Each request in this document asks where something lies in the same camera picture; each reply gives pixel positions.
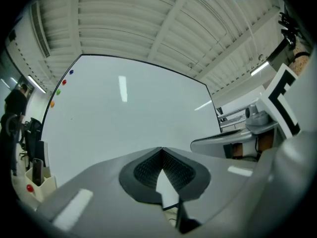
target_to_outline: red object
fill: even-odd
[[[32,185],[28,184],[28,185],[26,185],[26,190],[27,190],[28,192],[33,192],[33,191],[34,191],[34,188],[33,188]]]

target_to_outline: black hair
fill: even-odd
[[[26,84],[22,84],[21,88],[24,90],[24,92],[26,92],[28,90],[28,87],[26,86]]]

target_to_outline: floor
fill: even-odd
[[[17,176],[11,176],[12,177],[12,185],[15,189],[16,194],[20,198],[20,200],[30,207],[32,207],[34,210],[40,205],[39,201],[37,201],[27,190],[26,190],[26,182],[24,174],[26,172],[25,169],[25,161],[24,158],[21,160],[19,158],[19,153],[23,152],[20,144],[17,144],[16,147],[16,169],[17,169]]]

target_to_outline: black device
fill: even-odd
[[[40,159],[33,159],[33,171],[32,171],[32,182],[36,186],[41,186],[44,182],[44,175],[43,175],[43,161]]]

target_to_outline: white corrugated ceiling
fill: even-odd
[[[51,75],[39,68],[23,38],[16,42],[51,91],[80,54],[104,54],[170,68],[206,83],[214,94],[262,63],[282,40],[278,0],[38,1]]]

